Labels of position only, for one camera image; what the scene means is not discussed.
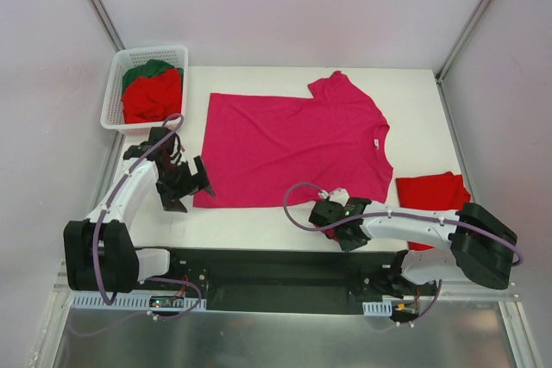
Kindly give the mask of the pink t shirt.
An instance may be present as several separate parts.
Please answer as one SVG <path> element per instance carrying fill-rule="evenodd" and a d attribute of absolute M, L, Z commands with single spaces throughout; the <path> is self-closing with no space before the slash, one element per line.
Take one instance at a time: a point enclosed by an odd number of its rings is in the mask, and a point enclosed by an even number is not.
<path fill-rule="evenodd" d="M 197 193 L 194 207 L 306 203 L 313 190 L 292 188 L 302 182 L 386 201 L 390 125 L 374 100 L 339 71 L 308 90 L 308 98 L 211 94 L 202 158 L 216 194 Z"/>

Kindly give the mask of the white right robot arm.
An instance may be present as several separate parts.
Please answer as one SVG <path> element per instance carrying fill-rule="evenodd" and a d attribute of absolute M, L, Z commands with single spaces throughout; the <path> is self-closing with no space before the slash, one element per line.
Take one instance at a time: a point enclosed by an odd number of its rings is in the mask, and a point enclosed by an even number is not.
<path fill-rule="evenodd" d="M 522 263 L 517 235 L 475 203 L 460 210 L 393 208 L 351 197 L 315 203 L 310 224 L 336 240 L 344 252 L 377 239 L 426 245 L 425 251 L 395 254 L 382 278 L 395 296 L 433 281 L 467 279 L 492 290 L 505 290 L 513 267 Z"/>

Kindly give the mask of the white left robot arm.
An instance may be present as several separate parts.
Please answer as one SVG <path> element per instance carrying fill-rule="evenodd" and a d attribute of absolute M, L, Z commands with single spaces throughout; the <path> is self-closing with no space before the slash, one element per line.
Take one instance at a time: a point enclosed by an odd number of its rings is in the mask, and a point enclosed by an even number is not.
<path fill-rule="evenodd" d="M 129 293 L 150 278 L 166 290 L 177 287 L 183 270 L 164 247 L 135 248 L 131 224 L 150 190 L 156 190 L 163 211 L 185 213 L 182 200 L 198 192 L 213 195 L 201 157 L 183 161 L 177 133 L 152 128 L 146 141 L 122 156 L 122 173 L 92 212 L 69 221 L 63 231 L 66 274 L 76 291 Z"/>

